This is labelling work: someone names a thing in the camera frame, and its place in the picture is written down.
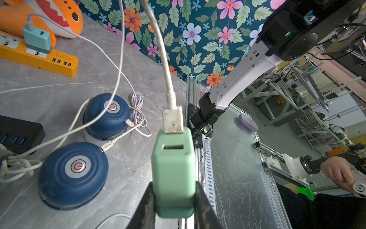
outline orange toy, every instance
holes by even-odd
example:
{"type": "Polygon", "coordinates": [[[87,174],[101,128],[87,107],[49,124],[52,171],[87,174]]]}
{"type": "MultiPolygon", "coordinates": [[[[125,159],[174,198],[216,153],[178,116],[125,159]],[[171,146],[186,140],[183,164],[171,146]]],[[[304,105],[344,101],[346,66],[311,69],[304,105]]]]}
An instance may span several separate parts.
{"type": "MultiPolygon", "coordinates": [[[[18,37],[24,37],[23,28],[30,13],[43,15],[77,35],[80,35],[83,29],[83,18],[74,0],[5,0],[5,2],[9,6],[0,6],[0,30],[18,37]]],[[[32,20],[35,27],[51,34],[52,47],[56,45],[55,35],[76,38],[44,18],[32,16],[32,20]]]]}

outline human hand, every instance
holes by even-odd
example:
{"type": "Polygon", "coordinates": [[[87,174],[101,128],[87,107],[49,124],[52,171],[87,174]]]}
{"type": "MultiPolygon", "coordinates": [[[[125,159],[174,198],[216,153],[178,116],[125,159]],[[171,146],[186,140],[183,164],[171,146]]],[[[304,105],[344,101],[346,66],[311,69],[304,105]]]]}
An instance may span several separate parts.
{"type": "Polygon", "coordinates": [[[355,183],[351,170],[356,169],[344,158],[333,156],[324,161],[320,168],[324,175],[334,181],[347,183],[348,186],[352,186],[355,183]]]}

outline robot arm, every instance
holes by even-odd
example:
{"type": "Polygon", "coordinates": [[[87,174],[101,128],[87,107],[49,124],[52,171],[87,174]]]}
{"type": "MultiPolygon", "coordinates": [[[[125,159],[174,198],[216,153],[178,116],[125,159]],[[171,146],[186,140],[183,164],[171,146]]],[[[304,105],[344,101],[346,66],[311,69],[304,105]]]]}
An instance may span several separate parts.
{"type": "Polygon", "coordinates": [[[283,60],[304,55],[363,3],[364,0],[287,0],[269,16],[244,59],[218,87],[200,99],[200,110],[190,117],[192,133],[214,124],[255,79],[283,60]],[[312,21],[305,17],[310,11],[315,16],[312,21]]]}

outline red power icon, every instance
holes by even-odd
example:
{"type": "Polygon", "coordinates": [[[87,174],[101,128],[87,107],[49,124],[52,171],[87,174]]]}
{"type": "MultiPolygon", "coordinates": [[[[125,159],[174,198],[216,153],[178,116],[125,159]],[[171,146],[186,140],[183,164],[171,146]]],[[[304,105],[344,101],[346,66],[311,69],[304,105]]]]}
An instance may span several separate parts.
{"type": "Polygon", "coordinates": [[[83,168],[83,164],[81,163],[81,162],[78,162],[78,163],[76,163],[75,165],[74,165],[74,169],[75,170],[81,170],[83,168]]]}

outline power outlet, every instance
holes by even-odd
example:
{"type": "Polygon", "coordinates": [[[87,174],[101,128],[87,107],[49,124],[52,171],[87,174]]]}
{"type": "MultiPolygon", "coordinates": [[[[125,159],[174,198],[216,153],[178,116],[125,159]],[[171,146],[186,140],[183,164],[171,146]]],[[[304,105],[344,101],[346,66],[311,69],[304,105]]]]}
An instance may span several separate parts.
{"type": "Polygon", "coordinates": [[[0,45],[16,49],[19,44],[19,39],[0,33],[0,45]]]}
{"type": "Polygon", "coordinates": [[[26,53],[29,53],[29,54],[33,54],[33,55],[39,56],[39,57],[43,57],[43,58],[46,58],[46,56],[47,56],[46,53],[39,52],[39,51],[36,51],[34,49],[31,49],[31,48],[28,48],[25,52],[26,53]]]}

